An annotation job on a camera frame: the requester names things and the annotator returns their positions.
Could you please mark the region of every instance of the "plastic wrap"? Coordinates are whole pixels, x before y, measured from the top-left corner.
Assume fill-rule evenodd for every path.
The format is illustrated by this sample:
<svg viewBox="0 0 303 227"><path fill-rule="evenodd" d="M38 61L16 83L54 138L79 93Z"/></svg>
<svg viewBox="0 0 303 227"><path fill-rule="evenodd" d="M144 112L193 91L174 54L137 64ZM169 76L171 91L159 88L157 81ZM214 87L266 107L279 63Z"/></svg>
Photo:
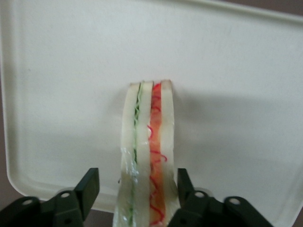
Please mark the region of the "plastic wrap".
<svg viewBox="0 0 303 227"><path fill-rule="evenodd" d="M153 95L156 86L160 87L160 96ZM155 100L160 101L159 107L153 106ZM155 122L155 116L160 116L160 121ZM159 151L151 149L153 124L158 125ZM165 227L178 208L173 180L173 128L171 82L155 86L152 82L131 84L123 111L121 179L114 227ZM160 157L156 162L153 153Z"/></svg>

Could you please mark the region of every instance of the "gray background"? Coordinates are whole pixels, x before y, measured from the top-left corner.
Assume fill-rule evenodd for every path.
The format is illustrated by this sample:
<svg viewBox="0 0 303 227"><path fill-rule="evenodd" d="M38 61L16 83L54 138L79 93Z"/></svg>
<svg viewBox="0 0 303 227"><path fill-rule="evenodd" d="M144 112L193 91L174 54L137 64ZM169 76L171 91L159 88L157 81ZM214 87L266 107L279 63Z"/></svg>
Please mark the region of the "gray background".
<svg viewBox="0 0 303 227"><path fill-rule="evenodd" d="M249 5L258 8L276 10L303 16L303 0L226 0L229 2ZM5 145L2 104L0 106L0 210L21 197L9 183L6 175ZM85 221L86 227L111 227L113 215L107 212L92 210ZM294 227L303 226L303 209Z"/></svg>

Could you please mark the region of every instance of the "screw hole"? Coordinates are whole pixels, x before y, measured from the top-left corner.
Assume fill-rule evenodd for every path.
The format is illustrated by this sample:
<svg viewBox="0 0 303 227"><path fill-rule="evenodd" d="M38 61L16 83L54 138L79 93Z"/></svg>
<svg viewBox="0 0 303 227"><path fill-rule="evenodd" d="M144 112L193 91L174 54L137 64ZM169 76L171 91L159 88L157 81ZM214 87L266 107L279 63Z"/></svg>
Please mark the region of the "screw hole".
<svg viewBox="0 0 303 227"><path fill-rule="evenodd" d="M182 225L186 225L187 221L186 221L184 218L181 218L181 219L180 219L180 223L181 223Z"/></svg>
<svg viewBox="0 0 303 227"><path fill-rule="evenodd" d="M68 192L66 192L66 193L63 193L62 195L61 195L61 197L62 198L66 198L66 197L68 197L70 194L68 193Z"/></svg>
<svg viewBox="0 0 303 227"><path fill-rule="evenodd" d="M195 196L198 197L198 198L203 198L204 194L202 192L196 192Z"/></svg>
<svg viewBox="0 0 303 227"><path fill-rule="evenodd" d="M25 200L23 203L22 203L22 205L23 206L26 206L26 205L28 205L28 204L31 204L33 202L33 200Z"/></svg>
<svg viewBox="0 0 303 227"><path fill-rule="evenodd" d="M65 223L66 225L70 224L70 223L71 223L71 219L70 219L70 218L67 218L66 220L64 220L64 223Z"/></svg>
<svg viewBox="0 0 303 227"><path fill-rule="evenodd" d="M241 204L241 202L236 198L229 199L229 202L231 202L234 205L240 205Z"/></svg>

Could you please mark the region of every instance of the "plastic tray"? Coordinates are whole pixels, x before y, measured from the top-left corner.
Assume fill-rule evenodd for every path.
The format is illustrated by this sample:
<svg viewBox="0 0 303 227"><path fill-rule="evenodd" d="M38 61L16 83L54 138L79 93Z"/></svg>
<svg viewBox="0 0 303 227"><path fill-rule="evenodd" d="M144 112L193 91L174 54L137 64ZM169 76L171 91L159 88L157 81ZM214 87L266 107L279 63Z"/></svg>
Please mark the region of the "plastic tray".
<svg viewBox="0 0 303 227"><path fill-rule="evenodd" d="M98 167L113 211L130 82L171 79L175 167L274 226L303 205L303 19L210 1L1 1L8 176L48 199Z"/></svg>

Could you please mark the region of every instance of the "tomato slice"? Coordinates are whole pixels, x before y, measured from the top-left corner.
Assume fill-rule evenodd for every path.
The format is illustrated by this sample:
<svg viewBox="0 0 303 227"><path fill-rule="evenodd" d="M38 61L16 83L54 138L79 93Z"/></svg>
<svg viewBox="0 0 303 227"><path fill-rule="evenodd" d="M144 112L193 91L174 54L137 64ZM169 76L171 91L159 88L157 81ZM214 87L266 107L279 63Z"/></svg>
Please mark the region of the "tomato slice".
<svg viewBox="0 0 303 227"><path fill-rule="evenodd" d="M151 120L148 128L150 129L150 226L163 226L165 218L165 200L163 189L163 172L161 158L167 158L160 151L160 127L162 123L161 114L161 83L156 84L151 94Z"/></svg>

